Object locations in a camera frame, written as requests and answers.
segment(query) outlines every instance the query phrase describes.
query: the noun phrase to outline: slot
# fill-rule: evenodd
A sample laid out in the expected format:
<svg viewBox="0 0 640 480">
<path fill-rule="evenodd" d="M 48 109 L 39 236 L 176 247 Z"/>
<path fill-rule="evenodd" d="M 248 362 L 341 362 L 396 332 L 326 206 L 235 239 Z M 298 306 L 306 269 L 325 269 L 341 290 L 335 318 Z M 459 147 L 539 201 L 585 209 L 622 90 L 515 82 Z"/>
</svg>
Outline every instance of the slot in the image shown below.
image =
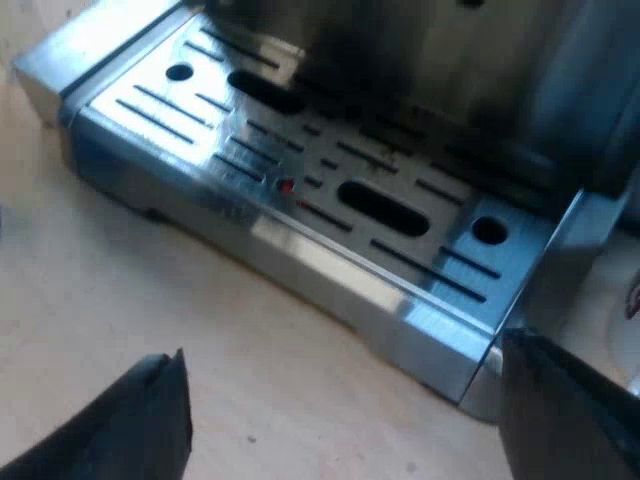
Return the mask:
<svg viewBox="0 0 640 480">
<path fill-rule="evenodd" d="M 338 148 L 340 148 L 341 150 L 354 155 L 356 157 L 360 157 L 362 160 L 369 162 L 371 165 L 373 165 L 374 167 L 379 167 L 382 168 L 383 170 L 386 170 L 387 172 L 395 175 L 396 173 L 399 172 L 398 167 L 396 167 L 395 165 L 389 165 L 387 162 L 383 162 L 382 160 L 377 159 L 376 157 L 374 157 L 373 155 L 369 155 L 366 152 L 363 152 L 362 150 L 353 147 L 347 143 L 344 143 L 342 141 L 338 141 L 336 143 L 336 145 L 338 146 Z"/>
<path fill-rule="evenodd" d="M 431 168 L 433 168 L 434 170 L 437 170 L 439 172 L 442 172 L 443 174 L 447 175 L 448 177 L 454 178 L 460 182 L 463 182 L 467 185 L 473 185 L 473 188 L 476 189 L 479 192 L 482 193 L 486 193 L 489 195 L 492 195 L 496 198 L 499 198 L 501 200 L 504 200 L 507 203 L 510 203 L 511 205 L 518 207 L 518 208 L 522 208 L 523 210 L 527 210 L 529 212 L 535 213 L 535 214 L 540 214 L 544 211 L 543 209 L 543 204 L 544 204 L 544 199 L 543 198 L 535 198 L 533 199 L 534 203 L 528 203 L 524 200 L 520 200 L 518 199 L 518 197 L 516 196 L 516 194 L 514 193 L 513 195 L 508 195 L 505 194 L 503 191 L 500 191 L 499 189 L 496 188 L 490 188 L 488 187 L 487 184 L 487 180 L 483 179 L 482 177 L 477 177 L 473 174 L 470 174 L 469 172 L 462 172 L 457 170 L 456 168 L 447 165 L 447 164 L 443 164 L 440 162 L 433 162 L 431 163 Z M 536 194 L 535 192 L 532 192 L 530 190 L 521 190 L 521 193 L 519 195 L 527 195 L 527 196 L 535 196 L 535 197 L 539 197 L 538 194 Z"/>
<path fill-rule="evenodd" d="M 215 33 L 212 30 L 209 30 L 208 28 L 201 28 L 200 31 L 208 36 L 210 36 L 211 38 L 213 38 L 214 40 L 222 43 L 223 45 L 231 48 L 232 50 L 235 50 L 238 53 L 241 53 L 242 55 L 249 57 L 253 60 L 256 60 L 258 62 L 264 63 L 265 65 L 268 65 L 271 68 L 275 68 L 278 69 L 280 68 L 280 64 L 277 62 L 274 62 L 273 60 L 271 60 L 270 58 L 267 58 L 263 55 L 260 55 L 259 53 L 256 53 L 252 50 L 249 50 L 245 47 L 243 47 L 242 45 L 238 45 L 237 43 L 234 43 L 230 40 L 227 40 L 224 37 L 221 37 L 220 35 L 218 35 L 217 33 Z"/>
<path fill-rule="evenodd" d="M 322 165 L 325 168 L 328 168 L 329 170 L 337 170 L 339 165 L 334 162 L 333 160 L 329 160 L 328 158 L 323 158 L 320 160 L 320 165 Z"/>
<path fill-rule="evenodd" d="M 236 163 L 233 160 L 223 157 L 219 153 L 216 153 L 213 157 L 216 160 L 220 160 L 225 165 L 228 165 L 229 167 L 237 170 L 238 172 L 243 173 L 244 175 L 248 176 L 249 178 L 251 178 L 257 183 L 262 183 L 264 181 L 264 174 L 258 172 L 257 170 L 254 170 L 251 167 L 247 167 L 246 165 L 241 165 L 239 163 Z"/>
<path fill-rule="evenodd" d="M 184 42 L 184 46 L 204 55 L 205 57 L 211 60 L 214 60 L 216 62 L 224 62 L 224 57 L 222 55 L 218 55 L 217 53 L 207 50 L 206 48 L 203 48 L 200 45 L 196 45 L 190 40 L 187 40 L 186 42 Z"/>
<path fill-rule="evenodd" d="M 306 202 L 304 200 L 300 200 L 297 202 L 298 207 L 302 208 L 303 210 L 306 210 L 307 212 L 315 215 L 316 217 L 324 220 L 325 222 L 328 222 L 330 224 L 332 224 L 333 226 L 339 228 L 340 230 L 342 230 L 343 232 L 351 232 L 353 230 L 353 225 L 340 220 L 337 217 L 334 217 L 333 215 L 331 215 L 330 213 L 325 212 L 324 210 L 311 205 L 309 202 Z"/>
<path fill-rule="evenodd" d="M 264 153 L 263 151 L 257 149 L 256 147 L 254 147 L 253 145 L 248 144 L 247 142 L 245 142 L 244 140 L 239 139 L 238 137 L 231 137 L 229 139 L 230 141 L 232 141 L 233 143 L 240 145 L 242 148 L 249 150 L 251 153 L 253 153 L 254 155 L 263 158 L 264 160 L 273 163 L 274 165 L 279 165 L 280 161 L 273 158 L 271 155 L 268 155 L 266 153 Z"/>
<path fill-rule="evenodd" d="M 449 203 L 452 203 L 453 205 L 455 205 L 456 207 L 461 207 L 462 205 L 464 205 L 464 200 L 451 195 L 449 192 L 445 192 L 444 190 L 441 190 L 440 188 L 431 185 L 430 183 L 426 182 L 425 180 L 419 178 L 418 180 L 416 180 L 416 185 L 418 187 L 420 187 L 423 190 L 426 190 L 429 193 L 433 193 L 434 195 L 437 195 L 438 197 L 442 198 L 443 200 L 446 200 Z"/>
<path fill-rule="evenodd" d="M 417 130 L 413 127 L 410 127 L 408 125 L 405 125 L 403 123 L 400 123 L 396 120 L 393 120 L 391 118 L 388 117 L 384 117 L 382 115 L 378 115 L 376 117 L 376 120 L 378 120 L 378 122 L 382 123 L 383 125 L 389 127 L 389 128 L 393 128 L 394 130 L 397 130 L 399 132 L 402 132 L 412 138 L 414 138 L 415 140 L 424 140 L 427 138 L 427 134 L 424 133 L 421 130 Z"/>
<path fill-rule="evenodd" d="M 411 157 L 413 155 L 413 151 L 410 150 L 409 148 L 405 147 L 404 145 L 400 145 L 399 143 L 394 142 L 393 140 L 384 138 L 378 132 L 374 132 L 373 130 L 369 130 L 363 127 L 360 129 L 360 135 L 362 135 L 363 137 L 369 138 L 371 140 L 374 140 L 378 143 L 381 143 L 388 149 L 392 151 L 400 152 L 403 155 L 406 155 L 407 157 Z"/>
<path fill-rule="evenodd" d="M 456 282 L 455 280 L 447 277 L 446 275 L 443 275 L 442 273 L 436 272 L 435 270 L 433 270 L 432 268 L 427 267 L 426 265 L 423 265 L 421 262 L 410 258 L 409 256 L 405 255 L 404 253 L 400 253 L 398 252 L 396 249 L 384 244 L 383 242 L 381 242 L 380 240 L 376 240 L 373 239 L 370 242 L 371 246 L 376 248 L 377 250 L 386 253 L 387 255 L 395 258 L 396 260 L 399 260 L 407 265 L 409 265 L 410 267 L 415 268 L 416 270 L 419 270 L 422 273 L 425 273 L 431 277 L 433 277 L 434 279 L 436 279 L 439 282 L 442 282 L 452 288 L 454 288 L 455 290 L 459 291 L 460 293 L 468 296 L 469 298 L 475 300 L 478 303 L 485 303 L 487 301 L 487 297 L 485 297 L 484 295 L 481 295 L 480 293 L 476 292 L 475 290 L 472 290 L 469 287 L 465 287 L 464 285 Z"/>
<path fill-rule="evenodd" d="M 469 166 L 469 168 L 471 168 L 472 170 L 487 172 L 493 177 L 499 177 L 512 183 L 518 183 L 530 190 L 534 190 L 539 193 L 545 193 L 548 191 L 547 188 L 540 187 L 539 185 L 536 185 L 535 183 L 530 182 L 525 178 L 516 176 L 511 172 L 504 171 L 495 165 L 487 163 L 482 155 L 473 152 L 466 147 L 449 144 L 445 147 L 445 151 L 449 155 L 452 155 L 465 165 Z"/>
<path fill-rule="evenodd" d="M 187 135 L 184 135 L 183 133 L 178 132 L 177 130 L 171 128 L 169 125 L 161 122 L 160 120 L 156 120 L 155 118 L 153 118 L 151 115 L 149 115 L 148 113 L 140 110 L 138 107 L 134 107 L 133 105 L 131 105 L 128 102 L 125 102 L 124 100 L 116 100 L 116 102 L 126 108 L 127 110 L 141 116 L 142 118 L 144 118 L 145 120 L 153 123 L 156 127 L 159 127 L 161 129 L 163 129 L 166 132 L 171 133 L 172 135 L 178 137 L 180 140 L 183 140 L 185 142 L 187 142 L 188 144 L 193 145 L 194 143 L 196 143 L 193 139 L 189 138 Z"/>
<path fill-rule="evenodd" d="M 196 97 L 198 97 L 200 100 L 204 100 L 205 102 L 207 102 L 209 105 L 212 105 L 216 108 L 219 108 L 220 110 L 222 110 L 225 113 L 231 113 L 232 108 L 226 106 L 224 103 L 220 103 L 217 100 L 214 100 L 211 97 L 208 97 L 202 93 L 196 93 Z"/>
<path fill-rule="evenodd" d="M 208 128 L 212 128 L 210 125 L 207 125 L 207 122 L 204 118 L 202 117 L 198 117 L 197 115 L 194 115 L 193 113 L 187 112 L 184 108 L 180 107 L 179 105 L 176 105 L 175 103 L 173 103 L 171 100 L 167 100 L 166 98 L 158 95 L 155 92 L 152 92 L 151 90 L 141 86 L 141 85 L 135 85 L 133 88 L 135 88 L 136 90 L 138 90 L 139 92 L 144 93 L 145 95 L 159 101 L 160 103 L 166 105 L 169 108 L 172 108 L 173 110 L 175 110 L 178 113 L 181 113 L 182 115 L 189 117 L 191 120 L 195 120 L 196 122 L 198 122 L 201 125 L 204 125 L 205 127 Z"/>
<path fill-rule="evenodd" d="M 363 215 L 409 237 L 422 236 L 429 230 L 427 217 L 360 182 L 340 185 L 338 198 Z"/>
<path fill-rule="evenodd" d="M 269 130 L 267 127 L 260 125 L 259 123 L 254 122 L 253 120 L 247 120 L 247 125 L 249 125 L 251 128 L 255 128 L 257 131 L 259 131 L 263 135 L 271 135 L 273 138 L 275 138 L 279 142 L 284 143 L 291 150 L 294 150 L 298 153 L 304 152 L 304 147 L 302 145 L 294 142 L 293 140 L 289 140 L 288 138 L 280 135 L 279 133 Z"/>
<path fill-rule="evenodd" d="M 317 129 L 316 127 L 314 127 L 312 125 L 309 125 L 308 123 L 305 123 L 302 126 L 302 130 L 304 130 L 306 133 L 308 133 L 312 137 L 317 137 L 322 133 L 319 129 Z"/>
<path fill-rule="evenodd" d="M 440 247 L 440 253 L 442 253 L 443 255 L 447 255 L 449 257 L 453 257 L 456 260 L 459 260 L 462 263 L 475 268 L 479 272 L 482 272 L 491 278 L 495 278 L 496 280 L 502 276 L 500 275 L 500 273 L 496 272 L 492 268 L 482 265 L 481 263 L 478 263 L 475 260 L 470 259 L 466 255 L 463 255 L 459 252 L 456 252 L 455 250 L 450 249 L 449 247 Z"/>
<path fill-rule="evenodd" d="M 306 183 L 307 185 L 311 185 L 313 188 L 320 188 L 322 187 L 322 185 L 324 185 L 324 182 L 322 180 L 318 180 L 317 178 L 310 175 L 304 177 L 304 183 Z"/>
</svg>

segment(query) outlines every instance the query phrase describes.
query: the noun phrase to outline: drip tray grate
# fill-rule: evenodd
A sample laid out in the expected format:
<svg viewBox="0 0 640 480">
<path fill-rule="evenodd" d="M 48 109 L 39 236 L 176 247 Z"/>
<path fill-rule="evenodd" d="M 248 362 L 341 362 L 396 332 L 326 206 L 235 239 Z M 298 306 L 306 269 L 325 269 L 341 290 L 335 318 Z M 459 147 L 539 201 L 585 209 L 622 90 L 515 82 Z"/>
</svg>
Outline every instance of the drip tray grate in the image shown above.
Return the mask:
<svg viewBox="0 0 640 480">
<path fill-rule="evenodd" d="M 457 401 L 554 230 L 537 213 L 549 191 L 452 148 L 429 115 L 309 76 L 310 62 L 195 16 L 82 108 L 78 171 L 368 331 Z M 107 178 L 87 145 L 139 172 Z M 424 343 L 399 347 L 405 330 Z M 433 371 L 440 361 L 453 379 Z"/>
</svg>

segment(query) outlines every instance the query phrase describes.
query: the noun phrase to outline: round hole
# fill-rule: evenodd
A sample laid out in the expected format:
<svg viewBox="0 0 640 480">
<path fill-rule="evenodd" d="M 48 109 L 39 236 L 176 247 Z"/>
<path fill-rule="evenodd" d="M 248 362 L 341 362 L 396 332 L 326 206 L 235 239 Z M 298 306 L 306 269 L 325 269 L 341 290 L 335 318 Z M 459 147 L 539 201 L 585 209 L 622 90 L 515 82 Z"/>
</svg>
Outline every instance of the round hole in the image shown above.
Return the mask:
<svg viewBox="0 0 640 480">
<path fill-rule="evenodd" d="M 473 236 L 487 245 L 500 245 L 509 236 L 507 227 L 493 217 L 482 217 L 473 224 Z"/>
<path fill-rule="evenodd" d="M 174 82 L 184 82 L 193 76 L 193 68 L 186 63 L 178 63 L 167 69 L 167 78 Z"/>
<path fill-rule="evenodd" d="M 291 195 L 292 193 L 294 193 L 294 189 L 296 188 L 296 181 L 293 178 L 283 178 L 281 180 L 278 180 L 278 182 L 276 183 L 276 188 L 281 193 Z"/>
</svg>

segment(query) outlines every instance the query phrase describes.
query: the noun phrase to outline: white cup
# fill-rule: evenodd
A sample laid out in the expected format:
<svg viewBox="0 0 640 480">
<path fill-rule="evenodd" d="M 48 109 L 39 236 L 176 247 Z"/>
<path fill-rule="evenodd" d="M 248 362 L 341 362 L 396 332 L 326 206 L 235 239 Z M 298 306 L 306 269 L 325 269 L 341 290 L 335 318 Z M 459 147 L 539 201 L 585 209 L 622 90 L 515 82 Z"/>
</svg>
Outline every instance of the white cup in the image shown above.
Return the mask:
<svg viewBox="0 0 640 480">
<path fill-rule="evenodd" d="M 640 272 L 616 304 L 609 327 L 609 348 L 627 389 L 640 396 Z"/>
</svg>

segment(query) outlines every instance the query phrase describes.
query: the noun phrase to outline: oval hole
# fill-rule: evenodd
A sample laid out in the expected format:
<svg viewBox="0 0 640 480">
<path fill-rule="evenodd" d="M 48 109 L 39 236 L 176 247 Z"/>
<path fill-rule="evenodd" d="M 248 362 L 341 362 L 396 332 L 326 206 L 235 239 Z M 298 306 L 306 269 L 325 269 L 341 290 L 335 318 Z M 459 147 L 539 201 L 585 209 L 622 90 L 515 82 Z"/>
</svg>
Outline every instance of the oval hole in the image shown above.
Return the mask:
<svg viewBox="0 0 640 480">
<path fill-rule="evenodd" d="M 473 236 L 487 245 L 500 245 L 509 237 L 509 231 L 493 217 L 481 217 L 472 227 Z"/>
<path fill-rule="evenodd" d="M 367 217 L 410 237 L 429 230 L 427 217 L 366 185 L 349 181 L 338 189 L 340 201 Z"/>
<path fill-rule="evenodd" d="M 184 82 L 193 76 L 193 67 L 187 63 L 178 63 L 166 71 L 167 78 L 174 82 Z"/>
<path fill-rule="evenodd" d="M 284 115 L 293 115 L 304 110 L 304 102 L 297 96 L 259 75 L 239 70 L 229 75 L 227 81 L 238 90 Z"/>
</svg>

